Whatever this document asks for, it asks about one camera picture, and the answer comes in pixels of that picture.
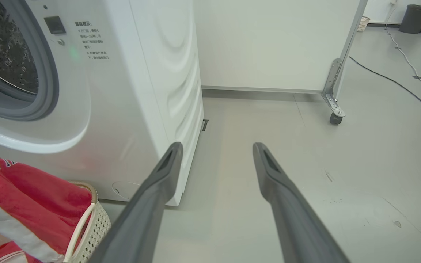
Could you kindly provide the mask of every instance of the metal frame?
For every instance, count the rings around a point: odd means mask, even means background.
[[[344,48],[341,53],[340,58],[336,58],[331,65],[331,69],[329,70],[329,74],[327,76],[326,84],[324,85],[324,89],[321,92],[321,96],[324,98],[326,103],[331,108],[332,112],[338,117],[345,117],[345,112],[341,109],[341,107],[337,104],[337,97],[339,96],[339,92],[341,89],[341,77],[342,72],[344,71],[344,65],[346,59],[349,57],[349,51],[352,47],[352,43],[354,41],[358,25],[361,21],[361,16],[365,11],[365,7],[368,0],[360,0],[358,3],[357,11],[355,13],[355,18],[352,22],[352,26],[350,27],[349,36],[345,42]]]

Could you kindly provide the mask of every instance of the washing machine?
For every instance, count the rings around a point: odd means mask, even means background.
[[[202,126],[192,0],[0,0],[0,158],[126,201]]]

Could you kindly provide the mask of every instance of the metal bracket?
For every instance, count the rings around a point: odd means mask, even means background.
[[[329,70],[329,75],[327,76],[326,85],[324,85],[324,90],[321,93],[321,96],[324,98],[326,103],[331,108],[332,112],[338,117],[345,117],[344,111],[337,104],[337,100],[334,98],[334,84],[341,70],[342,60],[336,58],[332,62],[331,70]]]
[[[205,132],[206,131],[206,127],[207,127],[207,122],[209,122],[209,120],[202,120],[204,122],[204,126],[202,127],[202,131]]]

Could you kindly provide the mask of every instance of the trash can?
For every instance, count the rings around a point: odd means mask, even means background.
[[[421,5],[407,5],[400,32],[418,34],[421,30]]]

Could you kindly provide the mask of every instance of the black cable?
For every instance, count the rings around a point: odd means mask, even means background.
[[[403,88],[404,90],[406,90],[408,93],[410,93],[410,94],[412,94],[412,96],[414,96],[417,100],[420,100],[420,102],[421,102],[421,99],[419,98],[419,97],[417,97],[413,92],[411,92],[410,90],[408,90],[406,87],[404,87],[403,85],[400,85],[396,80],[393,80],[393,79],[390,79],[390,78],[388,78],[388,77],[386,77],[386,76],[384,76],[384,75],[381,75],[381,74],[379,74],[379,73],[377,73],[377,72],[374,72],[373,70],[371,70],[371,69],[369,69],[369,68],[367,68],[367,67],[365,67],[364,65],[362,65],[362,64],[360,64],[360,63],[358,63],[358,61],[356,61],[354,58],[352,58],[352,60],[355,62],[355,63],[357,63],[360,67],[362,67],[362,68],[364,68],[364,69],[366,69],[366,70],[368,70],[368,71],[370,71],[370,72],[373,72],[373,73],[375,73],[376,75],[379,75],[379,76],[381,76],[381,77],[383,77],[383,78],[386,78],[386,79],[388,79],[388,80],[390,80],[390,81],[392,81],[392,82],[394,82],[394,83],[396,83],[397,85],[399,85],[401,88]]]

